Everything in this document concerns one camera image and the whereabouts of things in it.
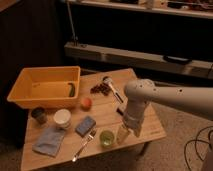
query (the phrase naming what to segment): red apple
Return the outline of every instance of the red apple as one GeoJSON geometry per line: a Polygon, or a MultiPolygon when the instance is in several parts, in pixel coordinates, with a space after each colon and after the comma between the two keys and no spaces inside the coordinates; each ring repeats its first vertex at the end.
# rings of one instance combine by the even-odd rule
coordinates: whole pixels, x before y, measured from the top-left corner
{"type": "Polygon", "coordinates": [[[89,97],[81,99],[81,107],[84,110],[89,110],[92,106],[92,100],[89,97]]]}

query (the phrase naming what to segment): white mug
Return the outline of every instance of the white mug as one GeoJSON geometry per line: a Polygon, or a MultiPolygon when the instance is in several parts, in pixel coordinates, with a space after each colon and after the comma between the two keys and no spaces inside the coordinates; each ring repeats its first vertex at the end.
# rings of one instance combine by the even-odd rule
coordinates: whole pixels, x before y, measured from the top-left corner
{"type": "Polygon", "coordinates": [[[60,109],[55,112],[53,120],[57,126],[68,129],[70,126],[71,113],[67,109],[60,109]]]}

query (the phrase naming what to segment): cabinet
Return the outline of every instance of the cabinet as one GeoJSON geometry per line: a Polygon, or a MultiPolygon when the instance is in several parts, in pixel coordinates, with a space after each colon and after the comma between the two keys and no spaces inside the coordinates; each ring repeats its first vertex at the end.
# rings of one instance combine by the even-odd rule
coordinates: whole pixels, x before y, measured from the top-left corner
{"type": "Polygon", "coordinates": [[[165,4],[69,0],[76,39],[65,45],[66,55],[210,79],[213,13],[165,4]]]}

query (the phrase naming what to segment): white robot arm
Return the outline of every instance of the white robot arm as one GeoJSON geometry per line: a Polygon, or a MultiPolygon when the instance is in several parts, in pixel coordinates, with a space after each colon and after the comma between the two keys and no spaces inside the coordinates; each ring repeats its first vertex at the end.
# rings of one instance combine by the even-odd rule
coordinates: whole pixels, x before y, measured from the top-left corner
{"type": "Polygon", "coordinates": [[[213,88],[159,87],[153,81],[141,79],[126,84],[128,98],[123,122],[137,130],[143,122],[143,112],[149,101],[213,119],[213,88]]]}

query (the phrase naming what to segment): gray carpet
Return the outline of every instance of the gray carpet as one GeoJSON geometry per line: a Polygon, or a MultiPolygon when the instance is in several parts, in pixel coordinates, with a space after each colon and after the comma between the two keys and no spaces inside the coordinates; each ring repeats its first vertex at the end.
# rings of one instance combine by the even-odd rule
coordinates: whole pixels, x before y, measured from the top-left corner
{"type": "MultiPolygon", "coordinates": [[[[68,162],[49,168],[40,169],[50,171],[184,171],[188,170],[184,160],[184,145],[194,139],[197,132],[212,121],[196,117],[178,110],[153,104],[154,109],[166,130],[167,137],[153,141],[143,157],[138,154],[142,145],[129,147],[114,152],[97,155],[78,160],[76,163],[68,162]]],[[[207,140],[207,131],[200,138],[207,140]]],[[[204,157],[207,145],[199,144],[198,151],[204,157]]],[[[0,143],[0,170],[20,170],[22,150],[12,145],[0,143]]],[[[195,153],[193,143],[187,149],[189,164],[194,171],[201,169],[202,162],[195,153]]]]}

